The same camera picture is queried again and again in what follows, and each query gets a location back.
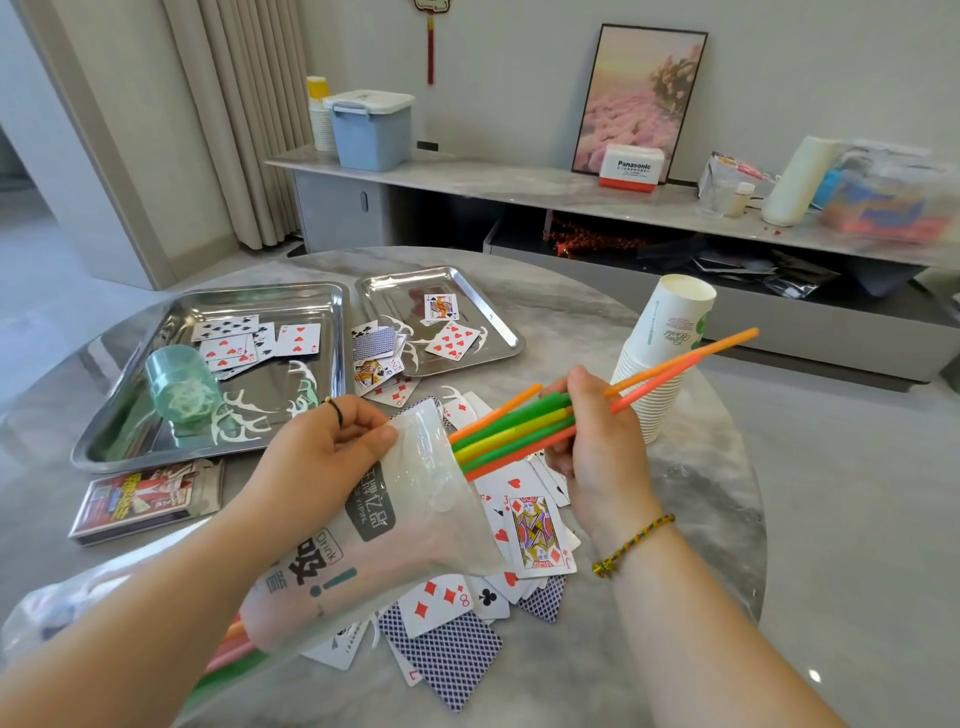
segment white paper cup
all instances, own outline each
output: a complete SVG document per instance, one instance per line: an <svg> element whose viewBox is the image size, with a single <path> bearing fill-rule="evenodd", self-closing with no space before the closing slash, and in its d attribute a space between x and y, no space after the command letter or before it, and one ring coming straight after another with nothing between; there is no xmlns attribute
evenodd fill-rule
<svg viewBox="0 0 960 728"><path fill-rule="evenodd" d="M657 283L624 352L648 369L692 350L703 335L716 289L692 276L672 274Z"/></svg>

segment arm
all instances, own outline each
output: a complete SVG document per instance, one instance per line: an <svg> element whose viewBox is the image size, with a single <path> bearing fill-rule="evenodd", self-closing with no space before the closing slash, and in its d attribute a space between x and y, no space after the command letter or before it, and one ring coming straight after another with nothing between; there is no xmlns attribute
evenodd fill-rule
<svg viewBox="0 0 960 728"><path fill-rule="evenodd" d="M278 433L243 492L76 624L0 678L0 725L167 726L247 590L305 541L396 440L368 402L340 397Z"/></svg>
<svg viewBox="0 0 960 728"><path fill-rule="evenodd" d="M577 367L566 382L572 444L548 452L601 558L663 515L633 410L612 415L606 382ZM673 525L628 551L611 575L636 672L658 726L843 725L736 608Z"/></svg>

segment finger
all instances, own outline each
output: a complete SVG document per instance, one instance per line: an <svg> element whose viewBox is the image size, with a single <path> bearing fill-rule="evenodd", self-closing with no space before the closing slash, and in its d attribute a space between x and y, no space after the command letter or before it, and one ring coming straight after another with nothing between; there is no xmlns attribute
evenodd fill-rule
<svg viewBox="0 0 960 728"><path fill-rule="evenodd" d="M340 472L344 474L345 482L350 484L351 489L363 474L373 467L373 463L387 454L397 436L396 428L390 425L374 427L337 452Z"/></svg>

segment transparent plastic bag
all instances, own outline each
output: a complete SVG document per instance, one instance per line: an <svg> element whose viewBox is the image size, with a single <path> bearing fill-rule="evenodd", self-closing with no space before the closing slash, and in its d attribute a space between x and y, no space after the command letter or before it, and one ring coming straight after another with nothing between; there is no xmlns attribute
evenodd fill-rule
<svg viewBox="0 0 960 728"><path fill-rule="evenodd" d="M433 402L400 414L391 425L399 432L396 443L353 490L344 511L279 559L248 593L240 615L259 648L256 657L207 675L178 722L242 678L329 639L428 578L507 568ZM25 596L3 627L8 661L51 639L202 524Z"/></svg>

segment colorful bracelet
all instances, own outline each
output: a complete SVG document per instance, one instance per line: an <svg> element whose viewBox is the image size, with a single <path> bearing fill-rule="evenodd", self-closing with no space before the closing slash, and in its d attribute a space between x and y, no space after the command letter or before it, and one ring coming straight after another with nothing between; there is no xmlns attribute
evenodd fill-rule
<svg viewBox="0 0 960 728"><path fill-rule="evenodd" d="M609 559L604 559L603 561L598 561L593 565L593 573L599 576L601 579L606 579L614 571L616 571L616 560L619 559L623 554L629 551L631 548L639 544L643 539L649 536L653 531L660 528L662 525L667 523L672 523L677 519L672 513L668 513L666 516L660 516L642 531L634 536L630 541L621 546L616 550L616 553L611 556Z"/></svg>

